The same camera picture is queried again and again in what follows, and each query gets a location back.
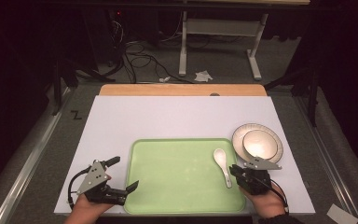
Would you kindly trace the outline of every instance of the table leg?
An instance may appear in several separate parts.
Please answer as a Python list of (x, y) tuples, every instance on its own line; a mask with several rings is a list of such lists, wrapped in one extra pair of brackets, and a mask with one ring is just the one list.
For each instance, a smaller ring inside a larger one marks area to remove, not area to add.
[(257, 52), (258, 45), (260, 44), (261, 36), (264, 32), (264, 27), (266, 26), (267, 17), (269, 14), (263, 14), (261, 17), (260, 24), (257, 28), (257, 33), (255, 35), (255, 44), (252, 49), (247, 50), (247, 56), (249, 59), (249, 64), (252, 68), (252, 73), (255, 80), (261, 80), (260, 70), (258, 69), (257, 61), (255, 60), (255, 53)]
[(187, 38), (187, 12), (183, 12), (183, 22), (182, 22), (182, 48), (180, 51), (180, 61), (179, 61), (179, 76), (186, 76), (186, 64), (187, 64), (187, 52), (186, 52), (186, 38)]

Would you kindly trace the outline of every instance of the white table surface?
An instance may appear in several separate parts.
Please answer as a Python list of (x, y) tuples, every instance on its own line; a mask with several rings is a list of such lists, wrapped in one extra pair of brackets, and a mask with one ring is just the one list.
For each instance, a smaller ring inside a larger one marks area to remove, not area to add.
[[(67, 189), (71, 178), (94, 160), (121, 158), (106, 171), (112, 176), (107, 184), (124, 189), (132, 144), (147, 138), (226, 138), (246, 123), (269, 127), (281, 139), (282, 170), (268, 171), (283, 188), (291, 214), (313, 214), (314, 207), (287, 143), (275, 107), (267, 96), (96, 96), (78, 144), (54, 213), (67, 215)], [(77, 190), (84, 175), (72, 190)], [(247, 202), (241, 214), (254, 213)], [(114, 206), (105, 216), (128, 215)]]

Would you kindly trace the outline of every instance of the white ceramic spoon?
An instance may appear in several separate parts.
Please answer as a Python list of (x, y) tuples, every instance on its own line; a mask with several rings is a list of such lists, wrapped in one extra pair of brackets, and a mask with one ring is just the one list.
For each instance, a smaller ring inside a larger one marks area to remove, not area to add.
[(216, 163), (222, 169), (223, 174), (225, 175), (226, 185), (230, 189), (232, 184), (231, 184), (231, 179), (229, 178), (227, 167), (226, 167), (226, 152), (225, 152), (225, 150), (223, 150), (222, 148), (217, 148), (213, 153), (213, 157), (214, 157), (214, 160), (216, 161)]

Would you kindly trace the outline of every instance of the green tray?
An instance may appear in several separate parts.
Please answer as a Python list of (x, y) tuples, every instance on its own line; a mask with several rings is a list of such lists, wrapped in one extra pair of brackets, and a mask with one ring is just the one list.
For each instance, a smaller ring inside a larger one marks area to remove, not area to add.
[(235, 177), (228, 189), (213, 159), (222, 148), (227, 166), (237, 163), (229, 140), (144, 139), (132, 145), (127, 185), (139, 180), (124, 205), (130, 214), (202, 214), (239, 212), (245, 200)]

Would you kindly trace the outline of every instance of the plate rim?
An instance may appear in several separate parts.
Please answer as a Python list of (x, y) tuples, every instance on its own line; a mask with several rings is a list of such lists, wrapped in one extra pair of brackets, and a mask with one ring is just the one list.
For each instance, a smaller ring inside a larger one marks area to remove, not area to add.
[(263, 131), (270, 134), (274, 138), (275, 142), (277, 143), (277, 153), (275, 156), (268, 159), (268, 161), (276, 163), (282, 158), (283, 144), (280, 137), (270, 128), (258, 123), (242, 124), (232, 134), (232, 146), (234, 147), (234, 150), (237, 152), (239, 157), (243, 158), (245, 161), (250, 161), (254, 158), (252, 155), (250, 155), (250, 153), (246, 152), (243, 146), (243, 137), (250, 131)]

